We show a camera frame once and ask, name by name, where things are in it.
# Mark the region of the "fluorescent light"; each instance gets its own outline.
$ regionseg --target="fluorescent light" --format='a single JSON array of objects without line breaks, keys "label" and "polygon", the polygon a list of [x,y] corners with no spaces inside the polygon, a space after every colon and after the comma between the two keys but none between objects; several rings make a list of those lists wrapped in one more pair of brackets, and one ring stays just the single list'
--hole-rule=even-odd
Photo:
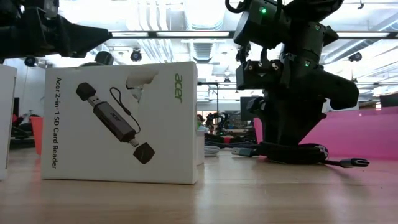
[{"label": "fluorescent light", "polygon": [[390,32],[337,32],[338,36],[341,38],[350,38],[353,39],[374,39],[378,37],[387,37]]},{"label": "fluorescent light", "polygon": [[211,40],[211,39],[190,39],[190,40],[181,40],[183,44],[225,44],[225,40]]},{"label": "fluorescent light", "polygon": [[229,32],[215,31],[184,31],[184,32],[157,32],[158,37],[228,37]]},{"label": "fluorescent light", "polygon": [[147,32],[112,32],[113,37],[148,37]]}]

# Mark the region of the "product packaging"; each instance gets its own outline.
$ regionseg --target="product packaging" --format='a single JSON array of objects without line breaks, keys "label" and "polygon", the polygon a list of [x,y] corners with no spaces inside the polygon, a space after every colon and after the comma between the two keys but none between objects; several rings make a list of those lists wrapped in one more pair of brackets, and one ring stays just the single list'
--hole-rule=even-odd
[{"label": "product packaging", "polygon": [[50,68],[42,178],[194,184],[193,62]]},{"label": "product packaging", "polygon": [[4,180],[7,177],[7,162],[17,69],[6,65],[0,65],[0,73],[0,180]]}]

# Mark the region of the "table surface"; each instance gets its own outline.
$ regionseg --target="table surface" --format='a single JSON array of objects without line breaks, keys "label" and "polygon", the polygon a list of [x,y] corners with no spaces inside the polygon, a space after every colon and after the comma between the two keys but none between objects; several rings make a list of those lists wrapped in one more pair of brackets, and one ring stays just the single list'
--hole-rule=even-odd
[{"label": "table surface", "polygon": [[34,149],[11,151],[0,223],[397,223],[398,162],[290,166],[221,152],[196,185],[41,180]]}]

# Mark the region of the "ceiling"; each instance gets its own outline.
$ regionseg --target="ceiling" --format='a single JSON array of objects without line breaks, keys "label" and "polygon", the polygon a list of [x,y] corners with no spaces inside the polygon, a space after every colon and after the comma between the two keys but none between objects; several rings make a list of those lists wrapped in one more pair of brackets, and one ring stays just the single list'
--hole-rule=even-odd
[{"label": "ceiling", "polygon": [[[336,31],[396,31],[398,30],[398,0],[345,0],[343,6],[322,23]],[[237,0],[231,0],[236,6]],[[107,28],[109,30],[235,30],[239,14],[225,9],[224,0],[60,0],[60,14],[71,22]],[[237,45],[231,39],[111,39],[103,49],[110,51],[118,64],[185,62],[196,59],[198,78],[202,82],[223,82],[236,79],[234,71]],[[280,45],[269,51],[268,58],[279,56]],[[133,48],[140,48],[142,60],[132,62]],[[258,60],[261,47],[252,45],[250,59]],[[348,56],[361,52],[363,59],[349,62]],[[79,66],[92,61],[49,57],[59,67]],[[323,48],[325,70],[360,83],[388,82],[390,85],[359,85],[361,99],[398,91],[397,40],[337,40]],[[220,99],[260,95],[261,90],[235,91],[234,85],[221,86]],[[216,98],[208,86],[198,86],[198,98]]]}]

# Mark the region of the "pink wall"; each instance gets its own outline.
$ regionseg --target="pink wall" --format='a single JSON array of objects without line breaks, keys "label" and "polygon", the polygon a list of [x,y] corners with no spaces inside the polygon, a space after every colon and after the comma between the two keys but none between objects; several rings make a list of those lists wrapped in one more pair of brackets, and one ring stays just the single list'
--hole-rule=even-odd
[{"label": "pink wall", "polygon": [[[398,107],[336,111],[310,131],[301,143],[318,143],[331,156],[398,160]],[[262,139],[259,119],[254,120]]]}]

